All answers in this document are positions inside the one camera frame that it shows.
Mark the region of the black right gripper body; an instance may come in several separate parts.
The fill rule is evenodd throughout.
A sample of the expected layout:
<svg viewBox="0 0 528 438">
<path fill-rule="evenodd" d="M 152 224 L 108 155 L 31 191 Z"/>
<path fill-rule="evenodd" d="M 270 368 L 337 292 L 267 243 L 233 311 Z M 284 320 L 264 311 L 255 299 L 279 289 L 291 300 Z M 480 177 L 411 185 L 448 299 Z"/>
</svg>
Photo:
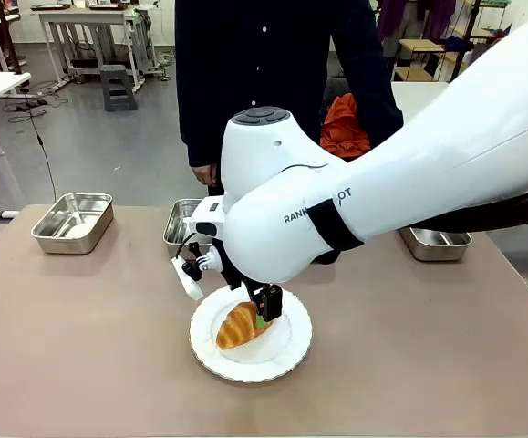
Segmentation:
<svg viewBox="0 0 528 438">
<path fill-rule="evenodd" d="M 234 290 L 240 286 L 246 286 L 250 292 L 254 292 L 264 286 L 262 283 L 254 281 L 251 278 L 245 276 L 235 267 L 226 254 L 223 247 L 223 242 L 221 240 L 213 240 L 212 245 L 217 250 L 217 253 L 222 261 L 223 268 L 221 275 L 230 286 L 231 290 Z"/>
</svg>

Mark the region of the person's right hand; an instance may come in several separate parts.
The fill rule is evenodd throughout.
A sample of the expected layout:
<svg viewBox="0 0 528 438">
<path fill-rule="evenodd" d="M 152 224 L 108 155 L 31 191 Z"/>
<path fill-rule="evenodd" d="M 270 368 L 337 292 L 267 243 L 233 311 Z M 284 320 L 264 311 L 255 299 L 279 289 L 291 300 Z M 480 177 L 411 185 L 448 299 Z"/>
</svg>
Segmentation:
<svg viewBox="0 0 528 438">
<path fill-rule="evenodd" d="M 215 187 L 219 183 L 218 165 L 216 163 L 192 167 L 192 173 L 199 183 L 208 187 Z"/>
</svg>

